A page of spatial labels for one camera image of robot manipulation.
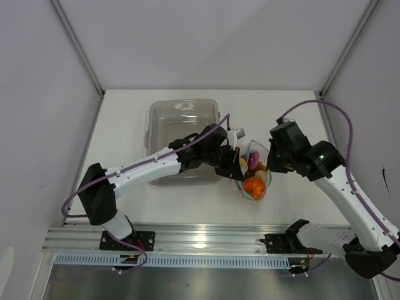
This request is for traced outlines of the yellow toy lemon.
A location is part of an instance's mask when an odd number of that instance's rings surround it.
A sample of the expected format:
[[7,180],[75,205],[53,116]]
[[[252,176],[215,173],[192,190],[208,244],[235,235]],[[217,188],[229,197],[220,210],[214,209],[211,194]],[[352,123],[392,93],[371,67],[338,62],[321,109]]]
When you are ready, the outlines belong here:
[[246,161],[243,157],[240,157],[240,158],[239,158],[239,164],[240,164],[240,167],[241,167],[241,171],[242,171],[244,174],[246,174],[247,171],[248,171],[248,164],[247,164],[247,161]]

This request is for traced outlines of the clear zip top bag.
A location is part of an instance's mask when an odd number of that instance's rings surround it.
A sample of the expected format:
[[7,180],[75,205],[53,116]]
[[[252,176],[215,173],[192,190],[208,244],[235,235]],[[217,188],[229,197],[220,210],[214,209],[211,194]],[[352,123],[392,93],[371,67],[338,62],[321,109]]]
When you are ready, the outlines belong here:
[[250,140],[240,147],[239,163],[243,181],[237,187],[244,199],[251,201],[258,208],[271,185],[271,172],[267,167],[269,150],[260,142]]

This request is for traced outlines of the orange toy pumpkin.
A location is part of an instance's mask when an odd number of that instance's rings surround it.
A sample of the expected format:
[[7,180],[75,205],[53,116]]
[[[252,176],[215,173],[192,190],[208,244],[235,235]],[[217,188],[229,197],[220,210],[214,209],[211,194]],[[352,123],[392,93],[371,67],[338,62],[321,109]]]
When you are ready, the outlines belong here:
[[249,177],[244,180],[242,188],[251,199],[258,201],[266,189],[266,183],[260,177]]

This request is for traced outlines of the yellow toy ginger root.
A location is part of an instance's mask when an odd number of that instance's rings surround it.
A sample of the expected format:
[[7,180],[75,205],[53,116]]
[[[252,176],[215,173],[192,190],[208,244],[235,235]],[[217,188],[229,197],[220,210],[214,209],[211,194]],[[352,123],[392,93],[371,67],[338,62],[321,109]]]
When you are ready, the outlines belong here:
[[257,177],[264,176],[268,173],[266,166],[261,161],[258,162],[257,166],[253,169],[253,171],[255,173],[255,176]]

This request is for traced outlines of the purple toy onion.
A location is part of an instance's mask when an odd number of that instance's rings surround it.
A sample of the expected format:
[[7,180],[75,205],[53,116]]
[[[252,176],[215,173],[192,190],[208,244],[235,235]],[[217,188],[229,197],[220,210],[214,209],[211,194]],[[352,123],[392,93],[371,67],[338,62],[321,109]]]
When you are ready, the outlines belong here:
[[251,151],[247,159],[247,167],[249,170],[253,170],[257,167],[260,160],[260,153],[258,151]]

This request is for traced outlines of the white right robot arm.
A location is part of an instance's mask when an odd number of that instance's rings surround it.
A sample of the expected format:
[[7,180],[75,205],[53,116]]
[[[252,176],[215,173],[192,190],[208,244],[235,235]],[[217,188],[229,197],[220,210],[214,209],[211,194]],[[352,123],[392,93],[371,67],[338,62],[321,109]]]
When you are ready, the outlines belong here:
[[399,256],[399,229],[391,224],[346,172],[346,162],[327,141],[311,144],[294,121],[279,118],[270,131],[267,168],[294,172],[323,191],[349,222],[349,229],[328,229],[300,219],[286,230],[292,252],[314,248],[345,259],[359,276],[372,279]]

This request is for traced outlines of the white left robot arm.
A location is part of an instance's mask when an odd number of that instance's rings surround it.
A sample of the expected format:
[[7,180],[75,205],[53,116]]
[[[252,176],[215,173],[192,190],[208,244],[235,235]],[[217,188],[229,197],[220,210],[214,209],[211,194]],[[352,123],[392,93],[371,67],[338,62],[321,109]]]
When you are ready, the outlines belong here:
[[197,169],[203,164],[213,167],[221,177],[242,181],[238,140],[243,129],[224,129],[217,124],[206,126],[170,142],[160,151],[131,166],[104,168],[100,163],[88,167],[78,189],[78,197],[89,223],[101,226],[114,236],[120,249],[131,249],[136,242],[128,217],[117,209],[116,201],[132,188],[159,178]]

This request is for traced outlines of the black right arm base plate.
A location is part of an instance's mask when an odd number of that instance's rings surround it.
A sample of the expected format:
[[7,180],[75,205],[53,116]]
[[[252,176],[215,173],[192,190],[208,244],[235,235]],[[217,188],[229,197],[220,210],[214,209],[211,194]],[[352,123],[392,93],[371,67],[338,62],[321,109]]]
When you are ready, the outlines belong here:
[[269,254],[322,254],[323,252],[316,248],[306,248],[296,236],[288,236],[283,233],[269,233],[259,239],[266,247]]

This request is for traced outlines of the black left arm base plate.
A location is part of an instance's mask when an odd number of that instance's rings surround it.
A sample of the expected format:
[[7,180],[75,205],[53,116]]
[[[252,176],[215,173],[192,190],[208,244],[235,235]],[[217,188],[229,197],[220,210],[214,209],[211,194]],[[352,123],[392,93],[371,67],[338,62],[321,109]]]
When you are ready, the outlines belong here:
[[[135,236],[130,235],[122,241],[144,251],[153,251],[156,241],[156,233],[154,231],[136,231]],[[102,251],[133,251],[132,247],[128,247],[115,241],[107,231],[102,232],[99,249]]]

